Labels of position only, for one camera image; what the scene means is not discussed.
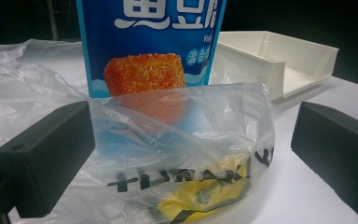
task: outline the orange fried food picture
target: orange fried food picture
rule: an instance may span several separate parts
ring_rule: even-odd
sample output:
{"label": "orange fried food picture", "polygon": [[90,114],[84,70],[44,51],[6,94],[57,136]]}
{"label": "orange fried food picture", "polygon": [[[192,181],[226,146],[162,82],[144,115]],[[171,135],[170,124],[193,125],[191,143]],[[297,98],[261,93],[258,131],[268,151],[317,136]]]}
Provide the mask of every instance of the orange fried food picture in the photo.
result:
{"label": "orange fried food picture", "polygon": [[113,58],[103,76],[111,96],[186,86],[182,61],[173,53]]}

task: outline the plastic bag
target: plastic bag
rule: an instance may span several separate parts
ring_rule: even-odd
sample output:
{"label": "plastic bag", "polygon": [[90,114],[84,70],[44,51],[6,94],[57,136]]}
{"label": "plastic bag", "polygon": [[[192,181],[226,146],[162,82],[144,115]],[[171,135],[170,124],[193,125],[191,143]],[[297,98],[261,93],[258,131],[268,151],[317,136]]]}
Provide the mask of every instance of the plastic bag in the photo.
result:
{"label": "plastic bag", "polygon": [[0,146],[53,109],[81,100],[89,101],[97,146],[50,215],[23,219],[12,211],[13,223],[193,221],[246,200],[272,160],[274,130],[261,84],[101,102],[50,68],[16,57],[0,63]]}

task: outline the white plastic tray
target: white plastic tray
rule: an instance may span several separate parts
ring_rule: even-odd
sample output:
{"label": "white plastic tray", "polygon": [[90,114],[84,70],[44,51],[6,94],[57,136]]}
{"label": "white plastic tray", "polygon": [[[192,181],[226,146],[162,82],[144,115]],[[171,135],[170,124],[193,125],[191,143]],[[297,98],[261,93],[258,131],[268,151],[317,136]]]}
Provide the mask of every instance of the white plastic tray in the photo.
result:
{"label": "white plastic tray", "polygon": [[221,32],[210,84],[260,81],[270,101],[303,91],[332,76],[338,49],[271,32]]}

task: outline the blue snack bag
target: blue snack bag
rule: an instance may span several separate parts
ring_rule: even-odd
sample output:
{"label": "blue snack bag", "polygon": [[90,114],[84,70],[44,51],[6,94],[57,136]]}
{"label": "blue snack bag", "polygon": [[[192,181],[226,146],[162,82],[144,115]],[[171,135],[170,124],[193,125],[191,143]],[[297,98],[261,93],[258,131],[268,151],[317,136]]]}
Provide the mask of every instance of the blue snack bag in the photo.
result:
{"label": "blue snack bag", "polygon": [[207,85],[226,0],[76,0],[89,96]]}

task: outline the dark background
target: dark background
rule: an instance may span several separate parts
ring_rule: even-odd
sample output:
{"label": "dark background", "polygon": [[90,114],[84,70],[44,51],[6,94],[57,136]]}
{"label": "dark background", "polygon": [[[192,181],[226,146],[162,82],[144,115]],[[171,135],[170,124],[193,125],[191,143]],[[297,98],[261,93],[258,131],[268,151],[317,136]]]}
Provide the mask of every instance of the dark background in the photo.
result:
{"label": "dark background", "polygon": [[[58,39],[80,38],[75,0],[51,0]],[[339,49],[334,77],[358,83],[358,1],[227,0],[223,31],[271,31]],[[53,39],[46,0],[0,0],[0,44]]]}

